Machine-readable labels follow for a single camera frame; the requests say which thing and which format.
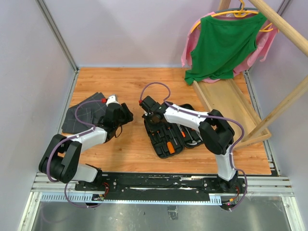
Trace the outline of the black plastic tool case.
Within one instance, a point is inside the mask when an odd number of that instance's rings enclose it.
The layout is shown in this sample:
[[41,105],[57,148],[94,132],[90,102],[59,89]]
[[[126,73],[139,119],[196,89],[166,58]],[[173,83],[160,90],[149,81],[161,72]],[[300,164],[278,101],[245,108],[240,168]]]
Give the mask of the black plastic tool case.
[[142,118],[151,145],[159,158],[165,159],[204,143],[194,129],[165,121],[155,123],[151,120],[152,114],[144,112]]

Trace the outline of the black-handled screwdriver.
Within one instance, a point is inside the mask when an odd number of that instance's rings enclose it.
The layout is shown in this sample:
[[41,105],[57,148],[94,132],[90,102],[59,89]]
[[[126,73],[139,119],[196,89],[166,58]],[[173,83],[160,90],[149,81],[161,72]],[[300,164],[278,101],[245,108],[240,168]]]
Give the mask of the black-handled screwdriver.
[[174,143],[175,143],[176,145],[178,145],[178,141],[177,141],[177,139],[176,139],[176,137],[175,137],[175,135],[174,135],[173,129],[172,129],[171,127],[168,127],[168,130],[169,130],[169,132],[170,132],[170,134],[171,134],[171,136],[172,136],[172,139],[173,139]]

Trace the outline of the orange-handled screwdriver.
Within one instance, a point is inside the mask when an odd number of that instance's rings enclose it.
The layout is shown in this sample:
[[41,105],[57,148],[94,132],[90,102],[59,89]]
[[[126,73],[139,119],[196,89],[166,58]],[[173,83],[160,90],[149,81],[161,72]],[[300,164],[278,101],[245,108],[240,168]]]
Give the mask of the orange-handled screwdriver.
[[174,147],[173,147],[173,145],[170,141],[167,142],[167,147],[168,147],[168,150],[171,154],[175,153],[175,149],[174,149]]

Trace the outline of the claw hammer black handle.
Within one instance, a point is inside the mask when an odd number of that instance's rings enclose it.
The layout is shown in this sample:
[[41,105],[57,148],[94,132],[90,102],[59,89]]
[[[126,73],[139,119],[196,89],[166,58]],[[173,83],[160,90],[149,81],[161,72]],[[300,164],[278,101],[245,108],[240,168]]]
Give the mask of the claw hammer black handle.
[[187,146],[198,146],[198,145],[201,145],[203,144],[203,140],[201,139],[200,136],[196,135],[196,136],[191,136],[190,137],[190,140],[186,142],[186,145]]

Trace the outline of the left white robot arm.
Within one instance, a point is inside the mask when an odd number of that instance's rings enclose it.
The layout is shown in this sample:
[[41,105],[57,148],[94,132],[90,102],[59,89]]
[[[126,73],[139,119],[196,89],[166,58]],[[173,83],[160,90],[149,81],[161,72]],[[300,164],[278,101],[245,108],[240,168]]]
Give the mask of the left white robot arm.
[[[78,117],[78,110],[88,103],[104,103],[105,114],[98,124],[87,123]],[[51,182],[69,183],[72,180],[86,181],[88,187],[96,191],[103,185],[102,172],[96,167],[79,163],[80,155],[96,145],[104,144],[116,137],[118,128],[133,121],[133,113],[125,103],[119,103],[116,95],[99,100],[87,101],[75,109],[76,120],[89,129],[71,136],[56,134],[51,139],[40,163],[39,171],[47,175]]]

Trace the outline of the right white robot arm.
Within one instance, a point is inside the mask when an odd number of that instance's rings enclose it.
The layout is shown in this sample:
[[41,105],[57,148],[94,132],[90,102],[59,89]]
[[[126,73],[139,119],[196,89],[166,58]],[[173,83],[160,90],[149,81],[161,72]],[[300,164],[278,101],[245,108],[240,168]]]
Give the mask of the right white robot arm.
[[198,112],[174,103],[159,104],[150,96],[139,100],[139,105],[153,124],[164,121],[192,128],[198,132],[205,147],[215,155],[219,189],[228,193],[235,188],[238,178],[232,153],[235,132],[220,111]]

